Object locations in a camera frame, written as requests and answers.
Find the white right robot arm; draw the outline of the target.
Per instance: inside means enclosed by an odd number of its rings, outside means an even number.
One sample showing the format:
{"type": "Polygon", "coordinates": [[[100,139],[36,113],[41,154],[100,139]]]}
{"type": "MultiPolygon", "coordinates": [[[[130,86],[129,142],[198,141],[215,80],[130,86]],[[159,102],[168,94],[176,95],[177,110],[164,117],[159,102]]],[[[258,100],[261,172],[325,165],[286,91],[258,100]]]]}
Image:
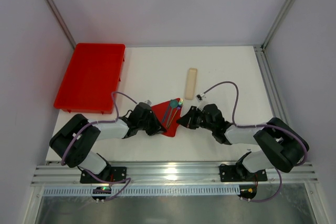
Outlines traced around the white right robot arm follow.
{"type": "Polygon", "coordinates": [[[211,131],[219,144],[257,145],[260,150],[244,154],[231,170],[240,181],[248,181],[264,169],[276,168],[288,173],[304,162],[308,143],[279,118],[272,118],[259,126],[236,126],[224,119],[215,104],[202,109],[192,106],[177,124],[191,130],[199,127],[211,131]]]}

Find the iridescent rainbow fork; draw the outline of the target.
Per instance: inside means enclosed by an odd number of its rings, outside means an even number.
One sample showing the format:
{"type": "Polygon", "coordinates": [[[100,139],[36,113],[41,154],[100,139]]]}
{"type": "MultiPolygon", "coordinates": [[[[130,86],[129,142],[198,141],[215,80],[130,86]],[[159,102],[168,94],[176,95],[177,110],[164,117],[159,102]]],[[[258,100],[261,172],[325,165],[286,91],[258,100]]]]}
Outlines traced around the iridescent rainbow fork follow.
{"type": "Polygon", "coordinates": [[[173,123],[173,120],[174,120],[174,118],[175,118],[177,112],[182,108],[183,103],[184,103],[184,100],[183,100],[183,99],[180,99],[179,102],[178,102],[178,105],[177,105],[177,107],[176,107],[176,111],[175,111],[175,113],[173,114],[172,118],[170,119],[170,121],[169,121],[169,123],[168,123],[168,125],[167,125],[167,128],[168,128],[168,129],[169,129],[169,127],[171,126],[171,124],[173,123]]]}

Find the teal spoon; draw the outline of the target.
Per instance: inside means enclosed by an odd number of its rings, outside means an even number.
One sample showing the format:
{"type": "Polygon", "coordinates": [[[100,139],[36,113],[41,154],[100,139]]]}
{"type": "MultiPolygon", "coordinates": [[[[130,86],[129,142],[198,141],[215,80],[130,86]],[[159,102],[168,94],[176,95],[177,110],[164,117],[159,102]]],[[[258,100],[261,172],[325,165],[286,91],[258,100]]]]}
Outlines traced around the teal spoon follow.
{"type": "Polygon", "coordinates": [[[170,112],[169,112],[169,115],[168,115],[168,118],[167,118],[167,121],[166,121],[166,126],[168,126],[171,115],[172,115],[172,112],[178,106],[178,103],[179,102],[176,99],[170,101],[170,112]]]}

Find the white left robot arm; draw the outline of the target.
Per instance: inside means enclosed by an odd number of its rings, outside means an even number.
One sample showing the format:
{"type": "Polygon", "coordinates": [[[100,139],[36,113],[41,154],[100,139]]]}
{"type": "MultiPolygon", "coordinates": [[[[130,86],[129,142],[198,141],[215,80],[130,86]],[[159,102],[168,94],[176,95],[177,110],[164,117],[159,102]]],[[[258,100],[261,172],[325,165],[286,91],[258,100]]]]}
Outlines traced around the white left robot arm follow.
{"type": "Polygon", "coordinates": [[[166,132],[152,107],[144,102],[114,120],[89,121],[84,115],[76,114],[51,138],[49,146],[61,158],[62,166],[82,170],[83,184],[125,183],[125,178],[117,181],[115,169],[91,149],[98,140],[126,139],[139,131],[148,136],[166,132]]]}

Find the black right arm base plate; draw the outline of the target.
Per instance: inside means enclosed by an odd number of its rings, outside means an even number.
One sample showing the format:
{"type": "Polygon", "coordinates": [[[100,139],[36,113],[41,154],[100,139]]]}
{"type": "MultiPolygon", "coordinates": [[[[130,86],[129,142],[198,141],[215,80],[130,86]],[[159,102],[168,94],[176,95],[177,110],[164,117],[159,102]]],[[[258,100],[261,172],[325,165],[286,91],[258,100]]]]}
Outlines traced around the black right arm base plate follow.
{"type": "Polygon", "coordinates": [[[265,170],[251,173],[243,166],[225,164],[221,164],[218,168],[221,182],[266,182],[268,180],[265,170]]]}

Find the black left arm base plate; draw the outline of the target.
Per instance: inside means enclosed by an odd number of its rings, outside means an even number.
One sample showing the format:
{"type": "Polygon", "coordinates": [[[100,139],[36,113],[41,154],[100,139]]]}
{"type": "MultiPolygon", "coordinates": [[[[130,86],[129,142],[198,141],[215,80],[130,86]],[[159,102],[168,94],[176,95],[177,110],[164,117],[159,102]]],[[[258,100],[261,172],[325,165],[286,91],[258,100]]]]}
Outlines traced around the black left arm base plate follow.
{"type": "Polygon", "coordinates": [[[81,184],[98,184],[113,183],[124,184],[127,176],[127,168],[125,166],[107,166],[102,172],[94,174],[83,169],[81,171],[81,184]]]}

